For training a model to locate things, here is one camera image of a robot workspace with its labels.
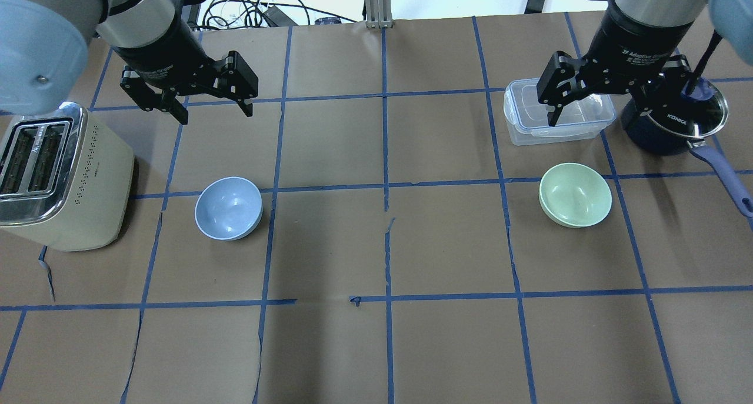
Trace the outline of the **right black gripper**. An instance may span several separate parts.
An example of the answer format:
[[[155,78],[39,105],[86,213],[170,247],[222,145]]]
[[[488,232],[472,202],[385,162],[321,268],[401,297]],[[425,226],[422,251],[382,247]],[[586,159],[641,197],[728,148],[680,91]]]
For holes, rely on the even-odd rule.
[[[594,85],[608,81],[608,90],[624,90],[659,74],[644,86],[648,116],[666,132],[699,134],[700,100],[688,94],[691,71],[681,61],[661,71],[685,34],[685,25],[648,25],[607,8],[584,58],[556,51],[546,64],[536,94],[548,110],[548,126],[555,127],[565,107],[585,99]]]

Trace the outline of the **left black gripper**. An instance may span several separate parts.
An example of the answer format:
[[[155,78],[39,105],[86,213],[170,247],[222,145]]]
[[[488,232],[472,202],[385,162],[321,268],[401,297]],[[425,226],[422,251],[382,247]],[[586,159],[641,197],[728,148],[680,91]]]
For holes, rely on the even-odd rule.
[[[113,49],[127,65],[122,71],[121,89],[143,111],[169,113],[180,125],[187,125],[188,110],[175,92],[194,88],[233,101],[245,116],[253,116],[258,75],[239,51],[228,51],[224,58],[213,61],[180,16],[175,16],[167,31],[151,44]]]

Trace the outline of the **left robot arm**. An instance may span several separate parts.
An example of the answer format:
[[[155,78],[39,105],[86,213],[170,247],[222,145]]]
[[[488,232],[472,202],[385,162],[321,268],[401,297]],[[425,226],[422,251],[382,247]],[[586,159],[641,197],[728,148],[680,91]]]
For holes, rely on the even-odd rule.
[[[205,53],[183,19],[184,7],[205,0],[1,0],[2,110],[52,112],[102,38],[124,61],[121,89],[143,111],[188,123],[180,98],[208,94],[253,114],[259,79],[237,51],[221,60]]]

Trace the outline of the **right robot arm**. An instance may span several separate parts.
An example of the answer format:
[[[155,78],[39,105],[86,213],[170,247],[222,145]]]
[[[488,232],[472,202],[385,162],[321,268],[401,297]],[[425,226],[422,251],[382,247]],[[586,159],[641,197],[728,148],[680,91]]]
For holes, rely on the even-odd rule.
[[[589,0],[607,2],[582,58],[551,56],[536,85],[554,127],[568,104],[592,94],[629,94],[647,101],[648,85],[670,70],[672,53],[702,10],[717,35],[751,64],[751,0]]]

